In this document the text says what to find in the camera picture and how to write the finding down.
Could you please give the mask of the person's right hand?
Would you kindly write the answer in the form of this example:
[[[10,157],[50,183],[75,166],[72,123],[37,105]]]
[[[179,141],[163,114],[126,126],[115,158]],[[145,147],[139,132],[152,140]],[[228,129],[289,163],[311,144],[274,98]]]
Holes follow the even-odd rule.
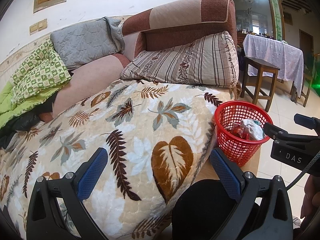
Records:
[[[319,207],[319,177],[310,175],[304,186],[304,199],[300,218],[311,215],[314,208]]]

